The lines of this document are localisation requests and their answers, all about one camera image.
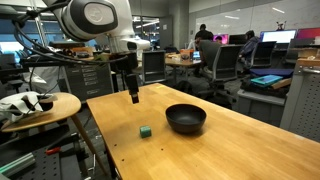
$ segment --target computer monitor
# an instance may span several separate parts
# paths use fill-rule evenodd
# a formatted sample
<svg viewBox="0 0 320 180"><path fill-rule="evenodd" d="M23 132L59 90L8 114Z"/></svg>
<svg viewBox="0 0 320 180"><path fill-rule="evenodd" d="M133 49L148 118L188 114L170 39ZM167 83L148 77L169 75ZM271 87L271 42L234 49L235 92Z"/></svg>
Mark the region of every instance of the computer monitor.
<svg viewBox="0 0 320 180"><path fill-rule="evenodd" d="M277 41L278 43L290 43L290 40L295 38L297 30L284 30L284 31L262 31L260 39L262 42Z"/></svg>
<svg viewBox="0 0 320 180"><path fill-rule="evenodd" d="M216 34L213 36L213 41L216 41L216 38L220 36L222 38L222 44L228 44L228 34Z"/></svg>
<svg viewBox="0 0 320 180"><path fill-rule="evenodd" d="M246 44L247 36L245 34L235 34L229 36L229 44Z"/></svg>
<svg viewBox="0 0 320 180"><path fill-rule="evenodd" d="M298 29L297 39L314 38L320 36L320 28Z"/></svg>
<svg viewBox="0 0 320 180"><path fill-rule="evenodd" d="M200 60L200 52L199 51L194 51L193 52L193 59L194 60Z"/></svg>

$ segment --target desk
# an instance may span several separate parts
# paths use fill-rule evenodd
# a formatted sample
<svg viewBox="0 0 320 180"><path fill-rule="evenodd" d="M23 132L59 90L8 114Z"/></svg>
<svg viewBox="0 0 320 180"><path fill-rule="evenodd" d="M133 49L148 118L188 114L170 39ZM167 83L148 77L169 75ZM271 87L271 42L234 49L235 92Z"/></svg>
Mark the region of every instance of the desk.
<svg viewBox="0 0 320 180"><path fill-rule="evenodd" d="M49 111L40 113L36 117L29 117L20 120L18 123L13 123L10 126L2 130L2 132L15 132L26 130L34 127L41 127L46 124L55 123L71 117L72 121L78 128L79 133L88 145L92 154L96 154L97 161L105 174L107 174L104 168L100 156L98 156L96 149L94 148L92 142L90 141L86 131L77 117L76 113L81 108L80 100L72 94L69 93L55 93L58 100L53 102L53 107Z"/></svg>
<svg viewBox="0 0 320 180"><path fill-rule="evenodd" d="M181 66L184 67L186 70L186 79L188 79L188 67L192 67L194 65L200 64L201 61L180 61L180 60L174 60L173 58L166 57L166 65L173 67L173 81L174 84L177 83L177 67Z"/></svg>
<svg viewBox="0 0 320 180"><path fill-rule="evenodd" d="M164 85L87 100L123 179L319 179L320 144ZM207 119L194 135L175 133L167 107L188 103ZM139 127L152 136L141 139Z"/></svg>

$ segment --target small round table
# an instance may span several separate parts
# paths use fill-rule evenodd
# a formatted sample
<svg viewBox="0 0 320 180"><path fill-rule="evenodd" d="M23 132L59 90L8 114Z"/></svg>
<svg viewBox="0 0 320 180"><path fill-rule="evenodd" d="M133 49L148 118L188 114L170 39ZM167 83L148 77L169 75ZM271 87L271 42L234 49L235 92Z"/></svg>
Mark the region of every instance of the small round table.
<svg viewBox="0 0 320 180"><path fill-rule="evenodd" d="M92 152L92 154L96 155L97 161L102 171L105 173L105 175L107 175L108 173L103 166L100 156L98 155L79 118L76 115L81 108L80 100L76 96L69 93L59 92L54 93L54 95L57 96L58 100L53 101L53 107L49 111L41 112L34 117L31 116L26 119L22 119L17 123L13 123L3 129L2 132L16 132L35 127L43 127L46 124L59 122L68 117L71 117L73 123L76 125L79 133L88 145L90 151Z"/></svg>

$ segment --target cabinet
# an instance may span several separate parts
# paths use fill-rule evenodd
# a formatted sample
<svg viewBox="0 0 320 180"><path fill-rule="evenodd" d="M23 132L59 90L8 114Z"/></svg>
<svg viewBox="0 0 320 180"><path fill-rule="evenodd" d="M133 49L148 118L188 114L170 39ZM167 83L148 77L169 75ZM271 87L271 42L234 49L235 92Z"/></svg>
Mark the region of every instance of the cabinet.
<svg viewBox="0 0 320 180"><path fill-rule="evenodd" d="M320 142L320 60L299 59L280 128Z"/></svg>
<svg viewBox="0 0 320 180"><path fill-rule="evenodd" d="M82 103L114 92L109 65L65 66L64 77L68 92L77 96Z"/></svg>

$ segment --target ceiling light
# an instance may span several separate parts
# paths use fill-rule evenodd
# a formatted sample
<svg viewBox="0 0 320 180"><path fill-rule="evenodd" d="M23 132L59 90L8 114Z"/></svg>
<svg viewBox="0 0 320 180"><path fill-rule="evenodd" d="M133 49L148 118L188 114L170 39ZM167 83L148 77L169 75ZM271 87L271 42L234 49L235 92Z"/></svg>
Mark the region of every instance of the ceiling light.
<svg viewBox="0 0 320 180"><path fill-rule="evenodd" d="M284 11L281 11L280 9L277 9L277 8L272 8L273 10L275 10L275 11L278 11L278 12L281 12L281 13L283 13L284 14Z"/></svg>
<svg viewBox="0 0 320 180"><path fill-rule="evenodd" d="M224 16L226 18L229 18L229 19L240 19L239 17L233 17L233 16Z"/></svg>
<svg viewBox="0 0 320 180"><path fill-rule="evenodd" d="M228 25L228 24L221 24L220 26L223 27L223 28L229 28L230 27L230 25Z"/></svg>

